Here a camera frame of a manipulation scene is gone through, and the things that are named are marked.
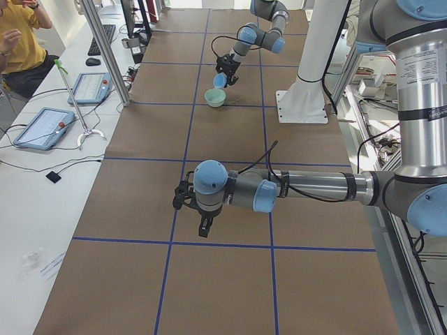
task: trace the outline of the light blue bowl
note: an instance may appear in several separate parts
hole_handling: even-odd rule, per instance
[[[222,89],[209,89],[205,92],[205,100],[211,107],[220,107],[224,104],[226,93]]]

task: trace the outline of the yellow shirt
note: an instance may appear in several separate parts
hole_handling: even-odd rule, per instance
[[[8,4],[0,17],[0,39],[10,29],[18,29],[22,33],[19,43],[11,51],[8,66],[2,74],[19,72],[35,68],[43,63],[46,51],[37,42],[33,28],[40,28],[35,12],[30,8]]]

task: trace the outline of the table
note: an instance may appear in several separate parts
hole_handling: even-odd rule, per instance
[[[102,23],[117,25],[112,50],[121,73],[125,74],[127,68],[134,64],[130,50],[125,50],[121,44],[121,39],[126,37],[125,33],[119,32],[124,24],[121,7],[105,7],[102,13],[106,13],[100,13]],[[68,70],[66,78],[71,84],[74,84],[79,73],[107,71],[104,62],[95,67],[85,65],[91,37],[90,28],[85,24],[61,55],[62,64]],[[36,94],[59,88],[64,88],[64,82],[54,67]],[[42,107],[75,111],[66,102],[67,98],[66,91],[49,92],[32,98],[13,124],[29,123]],[[85,106],[81,110],[88,113],[92,108]],[[96,128],[103,131],[109,140],[121,109],[121,101],[114,91],[96,109],[98,117],[91,113],[85,117],[85,121],[93,128],[100,118],[101,122]],[[12,140],[21,128],[10,130]],[[57,147],[76,148],[76,140],[82,132],[81,123],[75,122]],[[4,136],[0,141],[0,160],[41,170],[71,159],[100,156],[105,152],[108,141],[92,135],[85,140],[82,150],[50,151],[5,147],[9,144],[8,138]],[[64,166],[68,165],[50,170],[60,171]],[[67,249],[99,167],[97,162],[78,163],[64,170],[62,179],[53,184],[45,178],[50,170],[30,172],[0,163],[0,334],[33,333],[56,278],[44,278],[39,271]],[[41,258],[38,266],[22,266],[24,255],[39,253]]]

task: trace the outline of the brown paper mat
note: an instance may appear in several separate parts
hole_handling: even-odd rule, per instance
[[[251,52],[226,105],[205,104],[210,41],[253,20],[248,10],[162,14],[35,334],[399,333],[360,204],[288,198],[271,216],[224,207],[208,239],[195,211],[172,208],[200,161],[239,170],[274,140],[274,167],[350,170],[336,117],[277,120],[275,92],[295,81],[308,27],[301,11],[283,54]]]

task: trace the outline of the person's hand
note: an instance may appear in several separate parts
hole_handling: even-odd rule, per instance
[[[0,50],[11,52],[19,43],[22,33],[17,29],[10,29],[3,33],[3,40],[0,42]]]
[[[22,0],[22,7],[35,8],[37,7],[37,0]]]

